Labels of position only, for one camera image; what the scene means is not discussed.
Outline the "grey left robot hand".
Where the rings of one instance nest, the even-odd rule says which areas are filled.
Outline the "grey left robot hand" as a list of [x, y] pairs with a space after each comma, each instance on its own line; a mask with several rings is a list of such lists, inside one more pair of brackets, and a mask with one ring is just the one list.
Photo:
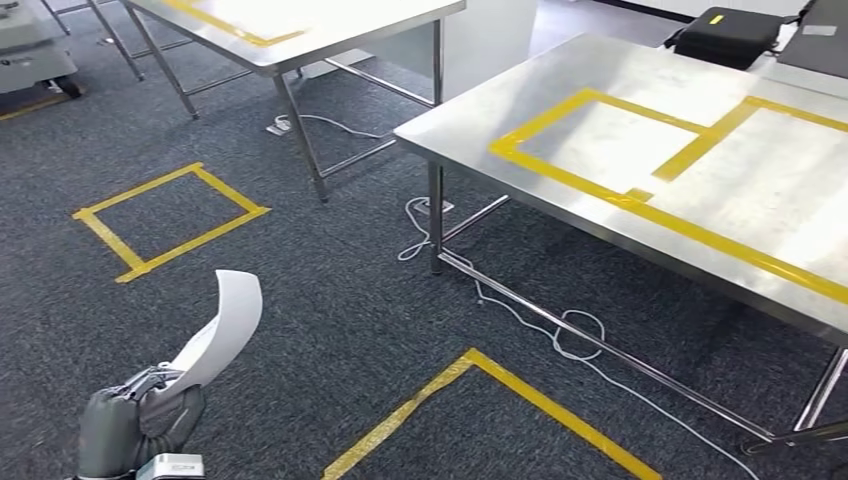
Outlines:
[[149, 392], [163, 388], [178, 372], [149, 367], [121, 385], [91, 395], [80, 419], [76, 479], [134, 479], [159, 454], [181, 454], [206, 407], [202, 387], [179, 394], [180, 410], [160, 434], [142, 430], [141, 403]]

